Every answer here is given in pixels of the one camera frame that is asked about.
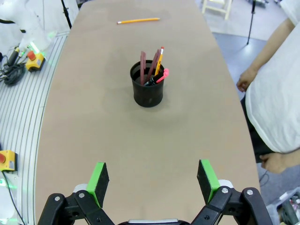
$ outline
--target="grey floor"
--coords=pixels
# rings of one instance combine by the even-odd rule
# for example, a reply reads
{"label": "grey floor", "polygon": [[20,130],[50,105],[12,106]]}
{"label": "grey floor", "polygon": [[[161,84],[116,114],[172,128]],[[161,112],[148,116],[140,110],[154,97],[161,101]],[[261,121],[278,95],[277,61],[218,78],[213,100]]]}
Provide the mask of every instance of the grey floor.
{"label": "grey floor", "polygon": [[[202,9],[203,0],[195,0]],[[211,32],[248,36],[251,21],[252,4],[247,0],[233,0],[228,20],[224,20],[224,13],[207,9],[204,18]],[[274,0],[269,0],[265,7],[256,6],[253,17],[252,37],[267,40],[278,25],[286,19],[284,11]]]}
{"label": "grey floor", "polygon": [[[265,41],[251,39],[249,45],[246,45],[246,37],[218,33],[214,33],[214,36],[234,83],[238,81],[240,74],[247,69],[266,44]],[[240,98],[244,96],[238,90],[237,92]],[[265,170],[261,168],[260,164],[257,164],[257,170],[259,177],[262,178],[261,193],[266,205],[279,198],[284,192],[300,186],[300,165],[289,168],[282,174],[267,172],[264,177],[262,175]]]}

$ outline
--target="white stool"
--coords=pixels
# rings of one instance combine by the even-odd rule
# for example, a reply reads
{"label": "white stool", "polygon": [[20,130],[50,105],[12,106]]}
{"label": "white stool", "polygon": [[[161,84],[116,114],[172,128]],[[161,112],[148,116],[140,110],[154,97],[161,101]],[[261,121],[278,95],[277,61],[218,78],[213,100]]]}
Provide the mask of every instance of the white stool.
{"label": "white stool", "polygon": [[226,0],[209,0],[209,1],[213,2],[213,3],[217,3],[217,4],[222,5],[222,8],[208,6],[207,5],[208,0],[204,0],[203,1],[203,7],[202,7],[202,13],[204,14],[205,10],[207,8],[209,8],[211,10],[215,10],[215,11],[219,11],[219,12],[225,13],[225,19],[227,20],[228,17],[229,17],[229,13],[230,13],[230,9],[231,9],[231,3],[232,3],[233,0],[227,0],[227,1]]}

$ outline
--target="yellow pencil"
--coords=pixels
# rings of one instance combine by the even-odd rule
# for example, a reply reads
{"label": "yellow pencil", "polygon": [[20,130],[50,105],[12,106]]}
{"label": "yellow pencil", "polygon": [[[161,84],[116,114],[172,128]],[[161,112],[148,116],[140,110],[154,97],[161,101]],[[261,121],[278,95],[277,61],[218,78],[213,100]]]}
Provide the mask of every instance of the yellow pencil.
{"label": "yellow pencil", "polygon": [[163,51],[164,51],[164,49],[165,49],[164,47],[161,47],[161,49],[160,49],[160,56],[159,56],[159,59],[158,59],[158,62],[157,62],[157,66],[156,66],[154,76],[156,76],[159,73],[161,60],[163,60]]}
{"label": "yellow pencil", "polygon": [[117,24],[122,24],[122,23],[136,23],[136,22],[145,22],[145,21],[157,21],[157,20],[160,20],[160,18],[125,20],[125,21],[119,21],[119,22],[117,22]]}

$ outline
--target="red pencil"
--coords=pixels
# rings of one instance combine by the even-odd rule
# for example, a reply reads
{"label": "red pencil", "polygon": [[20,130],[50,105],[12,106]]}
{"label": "red pencil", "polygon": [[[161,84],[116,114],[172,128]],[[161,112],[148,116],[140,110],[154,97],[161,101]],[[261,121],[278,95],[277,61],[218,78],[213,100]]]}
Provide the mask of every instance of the red pencil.
{"label": "red pencil", "polygon": [[141,52],[141,68],[140,68],[140,78],[141,78],[141,85],[144,85],[145,83],[145,75],[144,75],[144,70],[146,68],[146,53],[145,52]]}
{"label": "red pencil", "polygon": [[149,73],[148,73],[148,75],[146,77],[146,82],[148,82],[150,80],[150,77],[152,75],[153,69],[154,69],[154,67],[158,63],[159,55],[160,55],[160,49],[158,49],[157,52],[154,55],[154,58],[153,58],[153,61],[151,63],[151,67],[150,67]]}

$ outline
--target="table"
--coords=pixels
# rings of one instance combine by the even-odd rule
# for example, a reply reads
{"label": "table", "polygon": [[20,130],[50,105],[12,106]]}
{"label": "table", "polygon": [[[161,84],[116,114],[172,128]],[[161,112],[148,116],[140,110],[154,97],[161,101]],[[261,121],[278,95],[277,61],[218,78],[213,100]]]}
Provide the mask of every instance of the table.
{"label": "table", "polygon": [[[160,17],[159,22],[117,25]],[[129,70],[165,47],[162,102],[142,108]],[[194,0],[101,0],[83,5],[57,66],[37,158],[36,218],[51,193],[68,196],[107,163],[104,209],[191,222],[204,206],[200,158],[241,191],[259,188],[246,121],[217,43]],[[233,224],[224,218],[221,224]]]}

